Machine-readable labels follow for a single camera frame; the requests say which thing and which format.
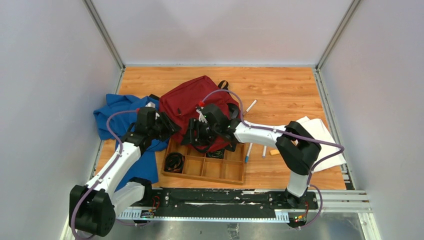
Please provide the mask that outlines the red backpack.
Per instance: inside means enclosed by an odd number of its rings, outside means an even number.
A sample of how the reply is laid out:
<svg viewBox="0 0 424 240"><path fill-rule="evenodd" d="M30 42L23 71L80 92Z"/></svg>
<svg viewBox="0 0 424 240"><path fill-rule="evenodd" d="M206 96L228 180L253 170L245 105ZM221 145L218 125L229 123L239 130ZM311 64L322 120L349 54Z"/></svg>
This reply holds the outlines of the red backpack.
<svg viewBox="0 0 424 240"><path fill-rule="evenodd" d="M181 144L189 120L199 117L196 107L215 104L228 117L232 119L240 117L239 103L227 92L228 85L223 86L224 82L223 80L217 85L210 77L203 75L180 84L160 97L159 111L165 112L170 119L181 127L181 130L172 136L173 141L200 153L229 149L232 146L231 142L225 142L220 137L212 142L207 141L207 144L203 146Z"/></svg>

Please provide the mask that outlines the white marker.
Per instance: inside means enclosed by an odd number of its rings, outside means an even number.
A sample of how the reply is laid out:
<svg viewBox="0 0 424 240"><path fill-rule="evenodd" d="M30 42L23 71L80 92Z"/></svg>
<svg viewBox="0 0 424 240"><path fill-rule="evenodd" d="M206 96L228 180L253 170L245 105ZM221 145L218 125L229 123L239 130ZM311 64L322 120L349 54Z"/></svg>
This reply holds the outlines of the white marker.
<svg viewBox="0 0 424 240"><path fill-rule="evenodd" d="M255 104L257 103L257 100L255 99L249 106L248 108L243 112L243 116L247 115L249 113L249 111L255 106Z"/></svg>

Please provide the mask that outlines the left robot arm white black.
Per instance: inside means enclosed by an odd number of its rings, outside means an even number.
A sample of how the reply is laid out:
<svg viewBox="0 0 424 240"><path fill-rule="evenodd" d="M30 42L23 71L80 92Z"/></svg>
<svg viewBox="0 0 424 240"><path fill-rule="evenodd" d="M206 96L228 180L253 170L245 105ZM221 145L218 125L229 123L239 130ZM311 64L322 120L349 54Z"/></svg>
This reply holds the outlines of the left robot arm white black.
<svg viewBox="0 0 424 240"><path fill-rule="evenodd" d="M134 203L146 207L153 201L152 183L147 179L133 177L124 187L117 187L153 140L163 142L181 128L155 107L140 107L134 113L136 121L122 137L111 132L118 148L103 169L85 185L75 185L70 191L69 227L77 240L82 239L79 232L88 233L88 239L106 236L116 217L128 207Z"/></svg>

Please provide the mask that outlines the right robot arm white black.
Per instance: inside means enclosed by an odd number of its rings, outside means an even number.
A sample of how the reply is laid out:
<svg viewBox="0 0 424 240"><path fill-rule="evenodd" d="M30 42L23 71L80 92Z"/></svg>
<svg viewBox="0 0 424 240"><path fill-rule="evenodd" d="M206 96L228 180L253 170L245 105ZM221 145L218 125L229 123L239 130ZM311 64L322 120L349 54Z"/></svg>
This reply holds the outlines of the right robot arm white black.
<svg viewBox="0 0 424 240"><path fill-rule="evenodd" d="M243 143L277 148L290 169L283 201L292 209L301 207L306 201L309 175L322 149L321 145L296 121L291 121L281 128L244 124L240 118L239 107L233 103L227 106L229 116L215 104L208 104L204 108L198 106L198 118L189 120L181 144L191 145L203 153L209 151L218 140L228 143L230 148Z"/></svg>

